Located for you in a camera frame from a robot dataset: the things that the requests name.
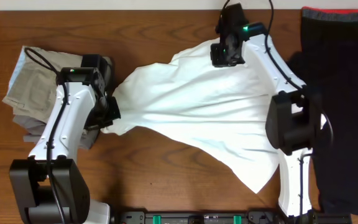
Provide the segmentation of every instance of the green connector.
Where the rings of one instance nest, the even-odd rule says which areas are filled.
[[[160,215],[153,216],[153,224],[161,224],[161,216]]]
[[[234,217],[234,224],[241,224],[241,216],[235,215]]]

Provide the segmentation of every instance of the wood surface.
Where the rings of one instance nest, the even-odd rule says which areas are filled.
[[[270,11],[246,11],[250,21],[269,21]],[[20,223],[9,181],[13,159],[34,147],[2,103],[22,45],[72,54],[101,54],[116,61],[116,85],[136,67],[167,63],[172,56],[217,38],[218,11],[27,11],[0,12],[0,223]],[[300,50],[300,12],[277,11],[271,33],[284,59]],[[145,128],[123,136],[102,134],[90,151],[79,150],[78,167],[93,199],[117,210],[247,210],[276,207],[278,171],[254,194],[224,164],[200,149]],[[313,206],[318,208],[311,169]]]

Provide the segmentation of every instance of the fabric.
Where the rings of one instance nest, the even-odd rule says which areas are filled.
[[[28,58],[24,48],[25,46],[21,50],[3,102],[13,108],[13,122],[28,132],[23,136],[24,142],[36,144],[55,105],[56,74]],[[57,70],[81,66],[82,56],[31,48],[43,55]],[[84,131],[79,148],[90,149],[98,134],[99,130]]]
[[[288,64],[322,89],[335,136],[333,147],[322,139],[314,149],[320,203],[326,213],[358,215],[358,12],[308,8],[302,14],[302,53]]]
[[[247,65],[212,66],[210,47],[218,42],[184,50],[169,64],[137,68],[113,93],[122,118],[102,131],[153,129],[211,154],[257,193],[278,166],[265,134],[270,98]]]
[[[30,116],[47,122],[55,105],[56,74],[27,57],[25,47],[21,50],[2,102],[13,108],[14,115]],[[58,71],[63,67],[81,66],[82,56],[50,52],[37,47],[32,49],[44,56]]]

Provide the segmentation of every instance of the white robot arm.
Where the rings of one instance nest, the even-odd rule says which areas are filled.
[[[106,93],[111,68],[112,65],[99,55],[84,55],[81,68],[61,70],[60,75],[66,82],[57,87],[57,99],[44,133],[29,158],[14,160],[10,169],[24,223],[61,223],[62,217],[65,223],[110,223],[110,206],[90,199],[89,189],[76,167],[76,158],[85,129],[100,129],[121,117],[115,99]],[[38,182],[44,181],[48,174],[47,146],[55,123],[50,161],[53,177],[49,177],[54,179],[55,186],[51,183],[51,186],[41,187]]]
[[[265,50],[265,34],[250,37],[249,40],[244,42],[242,46],[244,52],[244,60],[249,67],[253,67],[258,71],[259,77],[271,93],[271,96],[277,95],[280,92],[291,93],[296,92],[297,89],[290,85],[277,70],[276,66],[271,61],[270,57],[266,54]],[[281,56],[276,51],[272,39],[268,37],[268,47],[274,57],[275,61],[279,64],[280,68],[288,74],[291,80],[298,86],[305,85],[304,81],[300,80],[286,65]],[[293,104],[291,112],[299,113],[302,108]],[[311,210],[309,200],[309,157],[302,159],[303,166],[303,193],[301,194],[300,186],[300,162],[301,156],[311,154],[313,149],[301,148],[292,152],[292,155],[286,155],[281,149],[278,149],[278,158],[280,163],[280,180],[281,191],[278,199],[278,204],[283,213],[287,216],[297,217],[300,214],[300,195],[303,196],[303,206],[301,214],[308,213]]]
[[[278,204],[287,219],[302,217],[312,209],[308,196],[308,156],[313,152],[321,123],[325,123],[321,96],[288,68],[264,25],[250,24],[240,4],[224,7],[216,32],[221,38],[220,43],[211,46],[213,65],[246,63],[257,71],[270,93],[266,133],[272,146],[278,149],[281,180]]]

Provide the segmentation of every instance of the black cable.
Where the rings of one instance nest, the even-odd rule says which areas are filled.
[[[56,68],[42,55],[40,55],[38,52],[36,52],[35,50],[31,49],[31,48],[28,48],[26,47],[24,49],[24,52],[25,54],[31,59],[33,60],[35,63],[43,66],[44,68],[48,69],[48,70],[51,70],[53,72],[56,73],[56,76],[57,78],[59,79],[59,82],[62,84],[62,87],[63,87],[63,91],[64,91],[64,98],[63,98],[63,104],[62,104],[62,107],[60,108],[60,111],[59,111],[59,114],[57,115],[56,117],[56,121],[55,123],[53,124],[52,126],[52,130],[50,131],[50,135],[49,135],[49,140],[47,142],[47,172],[48,172],[48,176],[49,176],[49,182],[50,182],[50,186],[51,186],[51,189],[52,189],[52,193],[53,193],[53,197],[55,199],[55,202],[56,202],[56,205],[58,207],[58,211],[59,211],[59,214],[60,214],[60,218],[62,219],[62,223],[65,224],[66,221],[65,221],[65,214],[64,214],[64,211],[63,211],[63,207],[62,207],[62,204],[60,203],[60,200],[59,200],[59,196],[57,195],[57,189],[56,189],[56,183],[55,183],[55,179],[54,179],[54,176],[52,174],[52,166],[51,166],[51,162],[52,162],[52,149],[53,149],[53,137],[55,135],[55,132],[56,132],[56,129],[57,129],[57,126],[59,124],[59,121],[60,121],[60,118],[62,117],[62,114],[64,112],[64,109],[66,107],[66,104],[67,104],[67,87],[66,87],[66,84],[65,84],[65,78],[61,76],[61,74],[56,70]],[[46,65],[40,63],[38,60],[36,60],[35,58],[33,58],[30,53],[33,53],[35,54],[36,56],[38,56],[42,61],[44,61],[49,67],[47,67]]]
[[[284,79],[291,85],[293,86],[294,88],[296,88],[299,92],[301,92],[306,98],[309,98],[303,91],[303,89],[298,86],[297,84],[295,84],[290,77],[288,77],[285,72],[280,68],[280,66],[278,65],[278,63],[276,62],[276,60],[273,58],[272,54],[270,53],[270,47],[268,47],[267,45],[267,39],[269,37],[269,33],[270,33],[270,29],[272,28],[272,24],[273,24],[273,18],[274,18],[274,7],[273,7],[273,3],[272,3],[272,0],[268,0],[269,3],[270,3],[270,8],[272,10],[272,15],[270,16],[270,22],[268,24],[268,29],[267,29],[267,33],[266,33],[266,36],[265,36],[265,49],[266,49],[266,52],[268,54],[268,56],[270,57],[271,61],[273,62],[273,64],[276,66],[277,70],[283,75]],[[331,144],[331,147],[333,146],[334,144],[334,131],[333,131],[333,126],[331,125],[331,122],[327,116],[327,114],[325,113],[325,111],[317,105],[317,103],[315,103],[314,101],[310,100],[321,112],[321,114],[326,118],[326,121],[328,123],[328,126],[329,126],[329,133],[330,133],[330,144]]]
[[[268,56],[270,57],[271,61],[273,62],[273,64],[276,66],[277,70],[283,75],[284,79],[290,84],[292,85],[294,88],[296,88],[299,92],[301,92],[305,98],[309,98],[309,100],[320,110],[321,114],[326,118],[326,122],[328,123],[328,126],[329,126],[329,132],[330,132],[330,135],[331,135],[331,147],[333,146],[334,144],[334,131],[333,131],[333,126],[327,116],[327,114],[325,113],[325,111],[320,107],[318,106],[318,104],[314,101],[312,101],[310,99],[310,97],[308,97],[307,94],[305,94],[305,92],[303,91],[303,89],[298,86],[297,84],[295,84],[291,78],[289,78],[285,72],[280,68],[280,66],[278,65],[278,63],[275,61],[275,59],[273,58],[272,54],[270,53],[270,47],[268,47],[267,45],[267,39],[269,37],[269,33],[270,33],[270,30],[272,28],[272,24],[273,24],[273,18],[274,18],[274,7],[273,7],[273,3],[272,3],[272,0],[268,0],[269,3],[270,3],[270,8],[272,10],[272,14],[270,16],[270,22],[269,22],[269,25],[268,25],[268,29],[267,29],[267,33],[266,33],[266,36],[265,36],[265,49],[266,49],[266,53],[268,54]],[[299,224],[302,224],[303,220],[302,220],[302,214],[303,214],[303,159],[307,156],[311,156],[312,154],[305,154],[305,155],[302,155],[300,157],[300,194],[299,194],[299,197],[300,197],[300,216],[299,216]]]
[[[106,90],[109,90],[111,88],[112,85],[112,73],[114,71],[114,69],[112,68],[112,65],[110,65],[107,61],[106,61],[107,66],[110,68],[110,79],[109,79],[109,83],[106,83]]]
[[[299,193],[299,198],[300,198],[300,213],[299,213],[299,224],[302,224],[303,220],[302,220],[302,215],[303,215],[303,159],[305,157],[311,156],[312,154],[304,154],[301,155],[301,158],[299,160],[299,164],[300,164],[300,172],[301,172],[301,192]]]
[[[227,0],[227,1],[224,3],[223,8],[222,8],[222,11],[223,11],[224,8],[226,8],[227,4],[229,4],[229,1],[230,1],[230,0]]]

